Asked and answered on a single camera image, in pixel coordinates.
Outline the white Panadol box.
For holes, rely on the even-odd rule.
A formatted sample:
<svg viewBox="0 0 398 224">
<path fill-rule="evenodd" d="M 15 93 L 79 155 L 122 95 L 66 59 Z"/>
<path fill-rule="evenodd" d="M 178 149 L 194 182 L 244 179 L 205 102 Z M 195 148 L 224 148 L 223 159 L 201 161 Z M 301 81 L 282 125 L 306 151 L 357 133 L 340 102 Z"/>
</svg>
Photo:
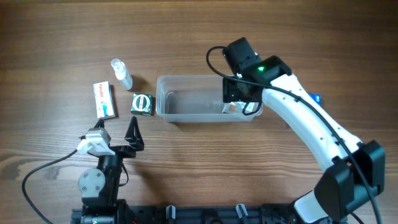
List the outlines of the white Panadol box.
<svg viewBox="0 0 398 224">
<path fill-rule="evenodd" d="M 111 87 L 108 81 L 93 85 L 97 118 L 108 119 L 116 116 Z"/>
</svg>

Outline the green Zam-Buk box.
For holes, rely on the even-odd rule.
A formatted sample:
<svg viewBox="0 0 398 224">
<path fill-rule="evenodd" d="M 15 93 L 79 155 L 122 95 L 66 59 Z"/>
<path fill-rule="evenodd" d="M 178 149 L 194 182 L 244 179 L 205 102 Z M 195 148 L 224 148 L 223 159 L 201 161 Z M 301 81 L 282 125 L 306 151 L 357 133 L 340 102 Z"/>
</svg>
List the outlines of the green Zam-Buk box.
<svg viewBox="0 0 398 224">
<path fill-rule="evenodd" d="M 152 116 L 154 97 L 149 94 L 134 93 L 132 97 L 131 113 Z"/>
</svg>

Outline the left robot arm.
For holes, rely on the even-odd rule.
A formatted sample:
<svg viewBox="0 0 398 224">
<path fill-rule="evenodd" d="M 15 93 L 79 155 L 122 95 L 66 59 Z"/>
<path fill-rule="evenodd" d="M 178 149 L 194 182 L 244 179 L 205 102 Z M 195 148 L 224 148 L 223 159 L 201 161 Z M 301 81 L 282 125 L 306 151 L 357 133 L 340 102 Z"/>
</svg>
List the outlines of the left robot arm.
<svg viewBox="0 0 398 224">
<path fill-rule="evenodd" d="M 136 152 L 144 150 L 144 141 L 139 131 L 137 118 L 131 118 L 123 146 L 111 146 L 111 137 L 99 119 L 94 128 L 81 137 L 77 147 L 80 154 L 98 158 L 95 168 L 84 171 L 78 179 L 83 206 L 73 209 L 72 223 L 117 224 L 138 223 L 138 217 L 129 208 L 125 199 L 118 199 L 125 158 L 135 158 Z"/>
</svg>

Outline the white squeeze bottle clear cap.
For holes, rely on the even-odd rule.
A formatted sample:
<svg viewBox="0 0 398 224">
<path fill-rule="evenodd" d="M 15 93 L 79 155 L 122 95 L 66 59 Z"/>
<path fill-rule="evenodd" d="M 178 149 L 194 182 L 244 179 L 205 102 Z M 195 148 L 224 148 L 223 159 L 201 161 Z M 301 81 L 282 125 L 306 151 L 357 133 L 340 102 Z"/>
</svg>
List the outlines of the white squeeze bottle clear cap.
<svg viewBox="0 0 398 224">
<path fill-rule="evenodd" d="M 122 62 L 118 58 L 115 58 L 111 61 L 111 66 L 114 70 L 116 78 L 118 79 L 122 87 L 126 91 L 131 90 L 133 86 L 133 80 L 124 62 Z"/>
</svg>

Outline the white Hansaplast box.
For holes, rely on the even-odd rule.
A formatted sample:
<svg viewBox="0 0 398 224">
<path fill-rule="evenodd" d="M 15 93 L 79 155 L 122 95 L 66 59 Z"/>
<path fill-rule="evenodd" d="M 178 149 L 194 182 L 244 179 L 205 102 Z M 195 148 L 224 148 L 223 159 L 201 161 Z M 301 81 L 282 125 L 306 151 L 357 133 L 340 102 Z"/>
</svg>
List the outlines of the white Hansaplast box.
<svg viewBox="0 0 398 224">
<path fill-rule="evenodd" d="M 225 103 L 222 112 L 226 114 L 241 114 L 245 105 L 246 103 L 241 101 Z"/>
</svg>

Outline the blue medicine box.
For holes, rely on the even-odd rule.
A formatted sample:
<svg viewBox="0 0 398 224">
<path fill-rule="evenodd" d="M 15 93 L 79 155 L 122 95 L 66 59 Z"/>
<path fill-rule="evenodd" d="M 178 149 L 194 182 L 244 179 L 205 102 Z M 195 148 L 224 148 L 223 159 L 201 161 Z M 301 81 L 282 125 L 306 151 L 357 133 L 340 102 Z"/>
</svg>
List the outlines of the blue medicine box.
<svg viewBox="0 0 398 224">
<path fill-rule="evenodd" d="M 322 103 L 321 95 L 319 94 L 310 94 L 310 97 L 320 106 Z"/>
</svg>

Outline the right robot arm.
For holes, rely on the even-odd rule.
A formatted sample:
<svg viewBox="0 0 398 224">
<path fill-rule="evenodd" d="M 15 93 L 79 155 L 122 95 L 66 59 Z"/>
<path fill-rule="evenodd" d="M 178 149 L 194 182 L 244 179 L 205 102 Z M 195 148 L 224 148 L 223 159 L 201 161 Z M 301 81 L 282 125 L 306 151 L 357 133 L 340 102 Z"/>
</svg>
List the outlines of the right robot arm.
<svg viewBox="0 0 398 224">
<path fill-rule="evenodd" d="M 375 198 L 385 184 L 383 147 L 377 141 L 362 142 L 338 124 L 278 56 L 260 58 L 244 37 L 222 47 L 222 54 L 233 73 L 222 76 L 223 101 L 255 103 L 273 110 L 310 149 L 323 171 L 314 189 L 292 203 L 286 219 L 341 223 L 369 202 L 380 223 Z"/>
</svg>

